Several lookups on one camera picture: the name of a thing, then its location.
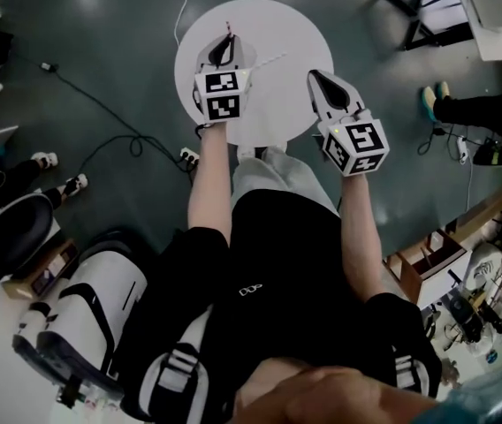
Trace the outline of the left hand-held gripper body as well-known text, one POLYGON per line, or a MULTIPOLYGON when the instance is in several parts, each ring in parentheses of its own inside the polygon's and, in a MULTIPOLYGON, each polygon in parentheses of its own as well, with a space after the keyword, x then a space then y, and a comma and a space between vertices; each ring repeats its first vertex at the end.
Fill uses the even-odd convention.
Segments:
POLYGON ((198 57, 194 75, 193 100, 204 124, 224 123, 242 117, 251 88, 252 70, 246 57, 214 66, 198 57))

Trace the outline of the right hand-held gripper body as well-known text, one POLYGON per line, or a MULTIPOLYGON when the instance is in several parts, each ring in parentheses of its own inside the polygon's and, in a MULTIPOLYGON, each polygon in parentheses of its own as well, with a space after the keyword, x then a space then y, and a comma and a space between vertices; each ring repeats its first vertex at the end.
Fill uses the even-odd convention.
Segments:
POLYGON ((342 177, 376 171, 389 154, 389 143, 379 119, 369 109, 355 103, 352 112, 345 110, 316 112, 318 145, 342 177))

